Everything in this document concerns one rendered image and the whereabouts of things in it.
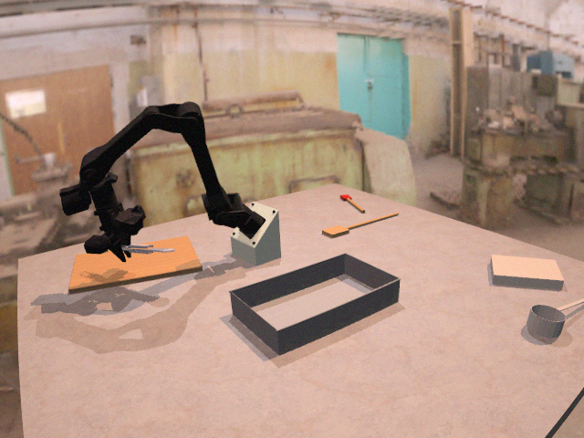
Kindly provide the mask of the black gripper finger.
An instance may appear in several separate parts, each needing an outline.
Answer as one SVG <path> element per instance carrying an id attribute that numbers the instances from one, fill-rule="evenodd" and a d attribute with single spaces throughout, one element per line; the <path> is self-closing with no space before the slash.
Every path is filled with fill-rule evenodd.
<path id="1" fill-rule="evenodd" d="M 123 232 L 120 232 L 120 233 L 117 235 L 117 237 L 118 237 L 118 239 L 122 239 L 122 240 L 121 240 L 121 245 L 130 245 L 130 237 L 131 237 L 131 235 L 130 235 L 130 234 L 125 234 L 125 233 L 123 233 Z M 126 255 L 128 258 L 131 258 L 131 253 L 129 253 L 129 250 L 123 250 L 123 252 L 125 253 L 125 255 Z"/>
<path id="2" fill-rule="evenodd" d="M 116 257 L 118 257 L 122 262 L 126 262 L 125 255 L 123 254 L 122 247 L 121 247 L 121 240 L 118 239 L 114 245 L 110 245 L 109 250 L 113 253 Z"/>

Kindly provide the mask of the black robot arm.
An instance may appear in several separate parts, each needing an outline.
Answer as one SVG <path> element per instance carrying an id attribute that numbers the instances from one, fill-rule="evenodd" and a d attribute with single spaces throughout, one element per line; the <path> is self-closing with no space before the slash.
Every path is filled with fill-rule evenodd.
<path id="1" fill-rule="evenodd" d="M 190 145 L 206 190 L 206 194 L 201 196 L 209 220 L 217 225 L 234 229 L 237 227 L 242 234 L 252 239 L 266 219 L 243 204 L 239 193 L 226 193 L 219 184 L 205 143 L 202 112 L 199 105 L 191 101 L 149 106 L 110 141 L 87 153 L 81 163 L 79 184 L 60 189 L 63 212 L 72 215 L 88 210 L 91 198 L 96 208 L 115 203 L 117 198 L 111 184 L 118 180 L 118 176 L 110 173 L 110 168 L 152 129 L 181 133 Z M 142 207 L 135 205 L 132 210 L 125 212 L 121 206 L 119 212 L 110 218 L 113 234 L 123 232 L 137 235 L 146 217 Z"/>

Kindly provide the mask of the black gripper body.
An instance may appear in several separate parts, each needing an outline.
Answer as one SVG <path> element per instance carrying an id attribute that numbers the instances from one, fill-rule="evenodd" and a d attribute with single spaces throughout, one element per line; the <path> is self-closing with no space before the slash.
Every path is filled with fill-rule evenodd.
<path id="1" fill-rule="evenodd" d="M 119 208 L 121 206 L 122 203 L 117 200 L 115 203 L 106 207 L 96 208 L 94 214 L 99 216 L 100 223 L 102 224 L 99 230 L 104 231 L 105 234 L 93 235 L 85 242 L 84 248 L 87 254 L 105 253 L 110 248 L 110 245 L 114 245 L 118 241 L 117 235 L 113 234 L 110 218 L 112 214 L 115 213 L 117 215 L 120 213 Z"/>

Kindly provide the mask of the grey saucepan with long handle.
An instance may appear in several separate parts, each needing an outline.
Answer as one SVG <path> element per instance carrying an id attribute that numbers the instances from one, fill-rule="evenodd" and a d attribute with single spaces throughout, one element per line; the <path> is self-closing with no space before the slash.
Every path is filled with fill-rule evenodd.
<path id="1" fill-rule="evenodd" d="M 527 328 L 540 337 L 556 338 L 561 334 L 566 316 L 562 310 L 584 303 L 584 298 L 561 308 L 534 305 L 528 315 Z"/>

